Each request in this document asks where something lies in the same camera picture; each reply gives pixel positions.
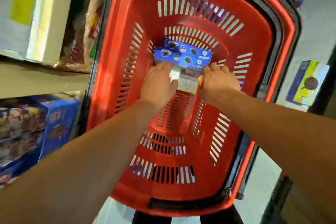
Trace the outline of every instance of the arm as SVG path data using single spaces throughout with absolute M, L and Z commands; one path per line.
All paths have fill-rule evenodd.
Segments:
M 199 93 L 247 132 L 328 218 L 336 220 L 336 121 L 252 98 L 227 67 L 204 69 Z
M 89 223 L 131 160 L 141 135 L 172 98 L 171 63 L 152 67 L 131 107 L 69 142 L 0 192 L 3 223 Z

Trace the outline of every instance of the sticker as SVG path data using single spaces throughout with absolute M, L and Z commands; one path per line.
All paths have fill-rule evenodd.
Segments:
M 15 22 L 30 26 L 33 15 L 34 0 L 13 0 L 11 19 Z
M 186 74 L 181 74 L 181 72 L 174 67 L 169 73 L 169 79 L 170 81 L 178 81 L 178 90 L 196 95 L 200 77 L 195 78 Z

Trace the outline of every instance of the forearm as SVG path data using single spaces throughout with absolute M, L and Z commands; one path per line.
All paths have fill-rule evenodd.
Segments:
M 91 224 L 156 114 L 138 101 L 48 156 L 0 192 L 2 221 Z
M 225 94 L 222 103 L 220 110 L 247 132 L 312 202 L 322 202 L 321 208 L 332 216 L 335 203 L 327 202 L 336 197 L 336 121 L 238 91 Z

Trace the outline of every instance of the hand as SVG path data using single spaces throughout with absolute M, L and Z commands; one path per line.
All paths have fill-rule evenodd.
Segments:
M 170 83 L 172 66 L 173 63 L 165 62 L 151 67 L 142 83 L 140 99 L 153 104 L 157 111 L 171 100 L 179 85 L 177 80 Z
M 227 66 L 212 63 L 203 68 L 203 82 L 198 94 L 206 103 L 220 108 L 223 94 L 229 91 L 240 91 L 240 84 L 234 73 L 230 73 Z

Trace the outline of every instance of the blue box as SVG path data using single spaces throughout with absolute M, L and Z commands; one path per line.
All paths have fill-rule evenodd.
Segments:
M 48 109 L 40 156 L 40 159 L 44 159 L 68 142 L 81 101 L 69 96 L 62 99 L 56 95 L 32 98 Z
M 192 45 L 165 39 L 162 47 L 157 47 L 154 54 L 156 65 L 162 62 L 172 62 L 182 67 L 182 74 L 200 77 L 202 68 L 207 66 L 212 58 L 212 52 Z
M 318 61 L 303 61 L 289 88 L 286 101 L 300 106 L 312 106 L 329 68 L 329 65 L 322 65 Z

